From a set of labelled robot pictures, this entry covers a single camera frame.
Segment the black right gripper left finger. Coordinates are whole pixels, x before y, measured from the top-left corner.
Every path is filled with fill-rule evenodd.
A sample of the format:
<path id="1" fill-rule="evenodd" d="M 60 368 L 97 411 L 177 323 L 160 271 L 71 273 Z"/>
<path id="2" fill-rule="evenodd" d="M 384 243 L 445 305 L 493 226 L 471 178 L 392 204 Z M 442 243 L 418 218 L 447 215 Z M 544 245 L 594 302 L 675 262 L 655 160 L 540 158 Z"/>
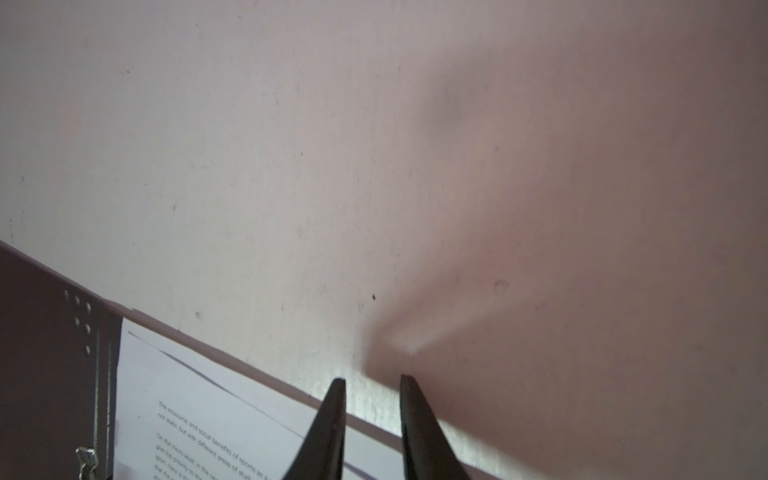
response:
<path id="1" fill-rule="evenodd" d="M 284 479 L 340 480 L 344 469 L 346 418 L 346 381 L 335 378 Z"/>

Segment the white and black file folder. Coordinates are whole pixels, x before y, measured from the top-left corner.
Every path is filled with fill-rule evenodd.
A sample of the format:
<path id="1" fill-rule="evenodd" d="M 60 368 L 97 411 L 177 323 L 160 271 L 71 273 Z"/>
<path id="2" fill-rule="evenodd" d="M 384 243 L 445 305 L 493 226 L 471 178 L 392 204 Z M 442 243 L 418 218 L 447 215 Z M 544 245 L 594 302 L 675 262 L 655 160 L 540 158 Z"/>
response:
<path id="1" fill-rule="evenodd" d="M 114 476 L 117 369 L 130 320 L 318 411 L 316 400 L 232 356 L 1 247 L 1 475 L 78 479 L 77 447 Z M 401 435 L 348 416 L 341 479 L 406 479 Z"/>

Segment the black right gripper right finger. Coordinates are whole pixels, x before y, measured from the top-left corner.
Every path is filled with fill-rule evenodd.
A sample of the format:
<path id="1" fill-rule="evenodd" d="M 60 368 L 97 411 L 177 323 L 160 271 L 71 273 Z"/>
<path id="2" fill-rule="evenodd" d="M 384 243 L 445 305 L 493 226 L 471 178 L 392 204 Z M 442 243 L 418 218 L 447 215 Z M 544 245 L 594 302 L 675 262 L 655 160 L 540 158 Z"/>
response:
<path id="1" fill-rule="evenodd" d="M 405 478 L 469 480 L 413 376 L 401 376 L 399 404 Z"/>

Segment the printed paper sheets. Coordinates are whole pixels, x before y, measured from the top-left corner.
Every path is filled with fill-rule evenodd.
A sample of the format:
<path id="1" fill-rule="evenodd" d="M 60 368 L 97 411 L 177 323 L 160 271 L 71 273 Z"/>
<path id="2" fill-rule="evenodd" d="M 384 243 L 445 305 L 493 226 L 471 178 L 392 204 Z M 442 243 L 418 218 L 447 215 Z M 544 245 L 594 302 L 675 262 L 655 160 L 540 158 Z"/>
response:
<path id="1" fill-rule="evenodd" d="M 117 369 L 117 479 L 280 479 L 316 408 L 130 320 Z"/>

